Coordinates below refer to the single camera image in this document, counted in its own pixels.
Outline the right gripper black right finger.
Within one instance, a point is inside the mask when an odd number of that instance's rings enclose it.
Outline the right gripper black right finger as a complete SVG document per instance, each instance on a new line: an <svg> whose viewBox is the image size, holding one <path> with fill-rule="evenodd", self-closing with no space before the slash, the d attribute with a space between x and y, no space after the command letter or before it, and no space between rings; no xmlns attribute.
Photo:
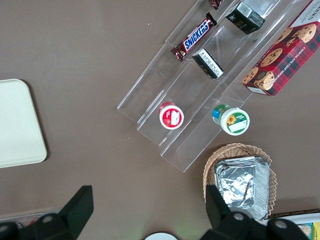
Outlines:
<svg viewBox="0 0 320 240"><path fill-rule="evenodd" d="M207 185L205 206L211 229L205 240L266 240L267 228L247 214L231 211L215 185Z"/></svg>

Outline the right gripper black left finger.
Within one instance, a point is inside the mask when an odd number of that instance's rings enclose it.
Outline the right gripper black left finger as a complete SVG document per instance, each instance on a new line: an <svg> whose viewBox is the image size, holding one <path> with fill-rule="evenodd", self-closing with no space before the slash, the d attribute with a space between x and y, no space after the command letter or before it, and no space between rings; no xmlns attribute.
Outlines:
<svg viewBox="0 0 320 240"><path fill-rule="evenodd" d="M76 240L94 211L93 188L82 186L59 213L48 213L34 224L36 240Z"/></svg>

